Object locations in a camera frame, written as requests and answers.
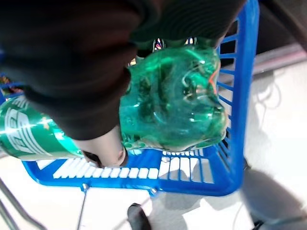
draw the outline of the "shopping cart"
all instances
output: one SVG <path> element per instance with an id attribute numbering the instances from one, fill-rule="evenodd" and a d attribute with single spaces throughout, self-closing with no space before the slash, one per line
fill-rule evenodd
<path id="1" fill-rule="evenodd" d="M 219 99 L 229 114 L 227 134 L 220 143 L 201 150 L 165 152 L 153 149 L 130 152 L 123 168 L 97 169 L 85 159 L 23 161 L 29 175 L 38 183 L 50 186 L 81 188 L 145 189 L 158 191 L 223 196 L 238 189 L 242 182 L 243 148 L 255 56 L 259 9 L 256 0 L 248 0 L 238 18 L 236 33 L 224 38 L 220 58 L 230 60 L 220 70 Z M 232 53 L 224 53 L 223 44 L 235 43 Z M 0 88 L 17 83 L 0 85 Z M 8 97 L 3 96 L 0 102 Z"/>

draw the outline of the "label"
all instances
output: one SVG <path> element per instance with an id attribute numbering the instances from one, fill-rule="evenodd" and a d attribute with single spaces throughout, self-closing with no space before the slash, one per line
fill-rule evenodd
<path id="1" fill-rule="evenodd" d="M 23 98 L 15 100 L 13 104 L 19 107 L 28 106 L 28 103 Z M 19 151 L 52 156 L 35 140 L 31 131 L 32 126 L 26 114 L 8 108 L 4 119 L 4 128 L 10 144 Z"/>

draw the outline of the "plastic bottle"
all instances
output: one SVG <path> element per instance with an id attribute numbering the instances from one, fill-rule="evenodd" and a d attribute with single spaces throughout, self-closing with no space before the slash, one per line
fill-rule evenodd
<path id="1" fill-rule="evenodd" d="M 185 151 L 221 141 L 227 116 L 217 98 L 219 67 L 213 48 L 197 46 L 159 50 L 130 66 L 130 87 L 119 109 L 126 149 Z M 22 160 L 82 156 L 23 96 L 1 105 L 0 141 L 5 152 Z"/>

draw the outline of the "green plastic bottle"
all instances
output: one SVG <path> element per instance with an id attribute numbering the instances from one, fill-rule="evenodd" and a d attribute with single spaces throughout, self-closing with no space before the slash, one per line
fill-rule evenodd
<path id="1" fill-rule="evenodd" d="M 197 46 L 163 49 L 130 66 L 130 87 L 119 109 L 126 149 L 184 151 L 221 141 L 227 116 L 216 90 L 219 67 L 213 48 Z M 22 160 L 82 156 L 53 120 L 32 109 L 23 96 L 0 107 L 0 143 Z"/>

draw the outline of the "black sleeve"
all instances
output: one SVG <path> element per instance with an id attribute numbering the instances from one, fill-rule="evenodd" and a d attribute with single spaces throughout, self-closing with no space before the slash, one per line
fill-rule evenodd
<path id="1" fill-rule="evenodd" d="M 119 99 L 136 55 L 129 35 L 140 9 L 119 0 L 4 3 L 1 71 L 73 139 L 101 136 L 119 123 Z"/>

